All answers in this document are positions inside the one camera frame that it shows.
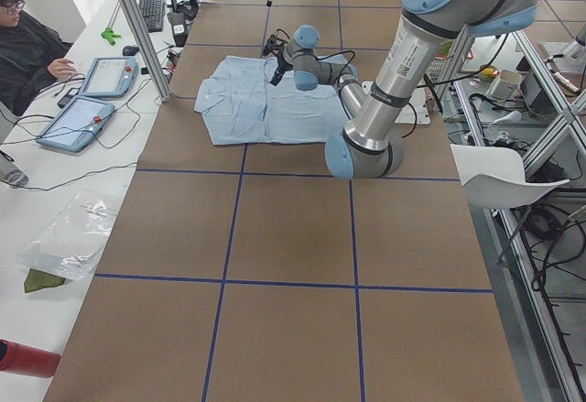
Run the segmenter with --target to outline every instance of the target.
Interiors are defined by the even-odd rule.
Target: plastic bag
[[[122,199],[79,191],[55,221],[20,249],[16,261],[70,280],[85,277],[98,264]]]

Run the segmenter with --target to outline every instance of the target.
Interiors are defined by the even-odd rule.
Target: light blue sheet
[[[331,86],[298,91],[293,72],[270,84],[277,59],[228,56],[201,83],[195,101],[215,145],[325,142],[348,118]]]

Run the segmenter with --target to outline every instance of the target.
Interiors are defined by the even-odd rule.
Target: person's hand
[[[66,81],[77,71],[73,68],[73,62],[68,59],[54,59],[47,67],[49,73],[58,81]]]

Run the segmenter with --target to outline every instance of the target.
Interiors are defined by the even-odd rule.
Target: red cylinder
[[[52,377],[61,359],[58,353],[0,340],[0,371],[36,377]]]

